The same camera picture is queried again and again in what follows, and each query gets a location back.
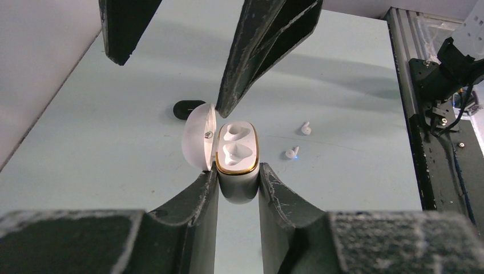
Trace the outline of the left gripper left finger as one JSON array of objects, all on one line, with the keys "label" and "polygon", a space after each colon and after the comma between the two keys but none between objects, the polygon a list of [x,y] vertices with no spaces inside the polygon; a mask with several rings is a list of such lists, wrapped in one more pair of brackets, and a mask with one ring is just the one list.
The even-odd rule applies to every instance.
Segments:
[{"label": "left gripper left finger", "polygon": [[160,207],[14,211],[1,217],[2,273],[213,273],[219,188],[202,172]]}]

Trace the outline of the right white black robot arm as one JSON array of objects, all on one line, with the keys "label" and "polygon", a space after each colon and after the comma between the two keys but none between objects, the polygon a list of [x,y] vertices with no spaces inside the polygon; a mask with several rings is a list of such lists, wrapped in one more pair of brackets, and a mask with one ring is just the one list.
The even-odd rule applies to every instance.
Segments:
[{"label": "right white black robot arm", "polygon": [[[100,1],[100,19],[106,56],[125,65],[150,24],[159,1]],[[203,109],[200,100],[174,105],[180,120],[201,117],[210,124],[212,114],[226,118],[251,86],[315,30],[322,1],[245,1],[221,79],[217,102]],[[461,87],[483,79],[483,2],[440,47],[439,64],[416,81],[414,91],[423,102],[447,100]]]}]

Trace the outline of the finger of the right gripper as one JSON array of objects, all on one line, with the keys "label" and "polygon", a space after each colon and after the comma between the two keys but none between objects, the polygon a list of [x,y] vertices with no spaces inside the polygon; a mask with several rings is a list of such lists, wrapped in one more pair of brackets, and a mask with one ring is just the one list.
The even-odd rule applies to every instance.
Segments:
[{"label": "finger of the right gripper", "polygon": [[119,66],[126,64],[157,12],[161,0],[99,0],[104,52]]},{"label": "finger of the right gripper", "polygon": [[314,32],[323,3],[244,1],[215,106],[222,118],[232,113],[260,77]]}]

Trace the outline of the white earbud charging case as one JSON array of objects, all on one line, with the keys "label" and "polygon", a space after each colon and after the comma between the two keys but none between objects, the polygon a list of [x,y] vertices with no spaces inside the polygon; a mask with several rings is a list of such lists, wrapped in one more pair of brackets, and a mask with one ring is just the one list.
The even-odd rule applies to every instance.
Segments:
[{"label": "white earbud charging case", "polygon": [[217,127],[215,106],[202,104],[189,114],[181,140],[185,160],[202,171],[217,171],[223,196],[245,204],[257,194],[260,150],[256,129],[239,121]]}]

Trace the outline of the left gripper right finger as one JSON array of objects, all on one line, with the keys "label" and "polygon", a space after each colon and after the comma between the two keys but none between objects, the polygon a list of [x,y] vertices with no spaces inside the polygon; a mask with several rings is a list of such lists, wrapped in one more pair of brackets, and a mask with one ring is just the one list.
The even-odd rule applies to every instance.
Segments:
[{"label": "left gripper right finger", "polygon": [[265,273],[482,273],[483,242],[463,215],[326,212],[259,171]]}]

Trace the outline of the white earbud with blue light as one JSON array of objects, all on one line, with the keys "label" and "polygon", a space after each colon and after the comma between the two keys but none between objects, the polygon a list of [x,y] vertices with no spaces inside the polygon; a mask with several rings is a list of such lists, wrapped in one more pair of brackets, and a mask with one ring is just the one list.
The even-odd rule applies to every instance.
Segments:
[{"label": "white earbud with blue light", "polygon": [[285,152],[285,156],[286,156],[288,159],[296,159],[296,158],[297,158],[297,156],[298,156],[299,149],[300,149],[300,147],[299,147],[299,146],[296,146],[296,147],[293,147],[293,148],[291,148],[291,149],[288,149],[288,150],[286,150],[286,152]]}]

